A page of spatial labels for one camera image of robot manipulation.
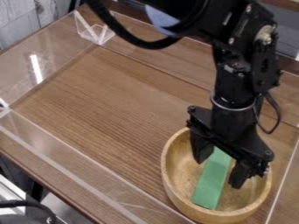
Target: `wooden table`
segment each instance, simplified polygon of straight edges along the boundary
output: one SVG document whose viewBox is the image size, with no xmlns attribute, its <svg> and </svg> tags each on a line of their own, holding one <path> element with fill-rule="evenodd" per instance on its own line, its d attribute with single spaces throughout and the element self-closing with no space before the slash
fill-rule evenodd
<svg viewBox="0 0 299 224">
<path fill-rule="evenodd" d="M 89 12 L 86 15 L 89 21 L 96 21 Z M 150 38 L 158 38 L 145 24 L 125 17 L 121 19 L 132 29 L 137 28 L 141 36 L 152 33 Z M 108 50 L 112 45 L 121 48 L 126 56 Z M 1 153 L 96 223 L 132 223 L 97 200 L 96 190 L 101 187 L 97 164 L 173 208 L 160 176 L 161 150 L 170 135 L 185 125 L 186 107 L 190 104 L 210 106 L 213 79 L 214 68 L 206 45 L 185 39 L 169 49 L 150 52 L 113 38 L 105 47 L 89 47 L 12 106 L 21 116 L 84 156 L 78 157 L 64 147 L 33 138 L 32 144 L 41 147 L 41 153 L 68 167 L 64 171 L 24 150 L 24 146 L 4 134 L 0 134 Z M 299 121 L 297 83 L 297 77 L 287 73 L 281 87 L 275 90 L 284 122 L 273 135 L 260 133 L 276 154 L 273 188 L 265 204 L 245 221 L 249 224 L 266 221 L 293 153 Z M 275 121 L 266 104 L 261 119 L 265 125 Z M 289 185 L 288 197 L 296 195 L 295 189 Z M 281 215 L 275 213 L 271 223 L 293 223 L 299 219 L 297 201 L 288 206 L 284 200 L 279 200 L 276 207 L 284 212 Z"/>
</svg>

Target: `green block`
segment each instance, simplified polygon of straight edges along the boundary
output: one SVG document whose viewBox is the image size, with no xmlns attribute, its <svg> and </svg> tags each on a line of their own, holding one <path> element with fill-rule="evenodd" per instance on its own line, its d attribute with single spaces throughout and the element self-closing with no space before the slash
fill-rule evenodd
<svg viewBox="0 0 299 224">
<path fill-rule="evenodd" d="M 229 171 L 230 157 L 217 148 L 209 156 L 198 179 L 190 202 L 214 210 Z"/>
</svg>

